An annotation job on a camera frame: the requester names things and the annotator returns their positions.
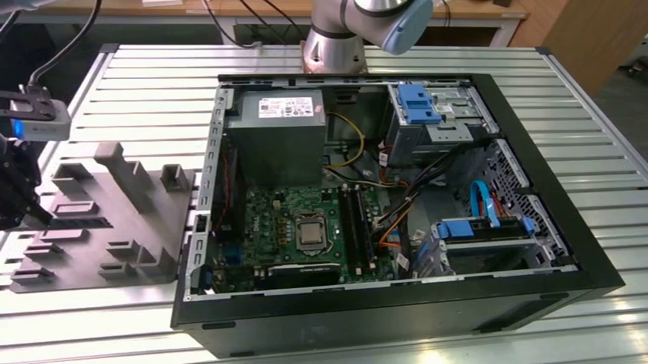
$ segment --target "wooden table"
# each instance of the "wooden table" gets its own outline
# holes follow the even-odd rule
[[[261,1],[247,0],[252,9],[268,24],[287,24],[280,14]],[[310,24],[310,0],[273,0],[273,4],[293,18],[296,24]],[[82,24],[93,6],[93,0],[58,0],[40,10],[26,13],[20,20],[25,23]],[[237,24],[259,24],[237,0],[213,0],[209,6],[219,16],[220,25],[233,34]],[[509,8],[493,5],[490,1],[448,0],[451,27],[495,28],[490,46],[507,46],[519,21],[529,15],[515,0]],[[145,8],[139,0],[104,0],[98,24],[207,24],[207,11],[201,0],[184,0],[184,5]],[[430,27],[442,27],[443,6],[435,8]]]

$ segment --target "label on power supply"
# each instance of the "label on power supply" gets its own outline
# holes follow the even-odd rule
[[[311,97],[271,97],[259,101],[259,118],[312,116]]]

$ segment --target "metal bracket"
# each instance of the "metal bracket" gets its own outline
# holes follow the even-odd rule
[[[0,109],[0,117],[5,116],[20,120],[52,121],[56,118],[56,108],[45,89],[34,89],[25,93],[0,91],[0,100],[21,102],[30,111]]]

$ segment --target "metal case frame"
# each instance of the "metal case frame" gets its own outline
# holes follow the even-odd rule
[[[251,293],[228,300],[191,300],[185,296],[187,261],[199,254],[195,245],[207,242],[207,233],[195,227],[193,239],[183,250],[171,325],[185,331],[216,356],[251,356],[511,330],[559,307],[599,297],[624,285],[490,75],[220,76],[209,133],[213,136],[221,133],[227,85],[271,89],[431,79],[470,80],[521,164],[529,189],[541,197],[570,248],[578,271],[442,281],[431,286],[422,282],[392,283],[363,290],[322,290],[281,296]],[[208,184],[217,161],[217,145],[211,138],[207,145],[201,186]],[[211,197],[200,193],[199,212],[209,205]]]

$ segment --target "yellow cable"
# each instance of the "yellow cable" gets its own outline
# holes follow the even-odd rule
[[[338,164],[338,165],[324,165],[324,168],[339,168],[339,167],[344,167],[346,165],[350,165],[351,163],[354,163],[358,158],[362,157],[362,152],[364,151],[364,136],[362,135],[362,132],[358,128],[358,126],[351,122],[351,120],[347,119],[346,116],[342,116],[339,115],[336,112],[327,112],[326,115],[332,115],[335,117],[338,117],[339,119],[342,119],[342,121],[348,124],[351,126],[351,128],[355,130],[355,133],[358,133],[358,137],[360,138],[360,149],[358,150],[358,153],[356,155],[346,162]]]

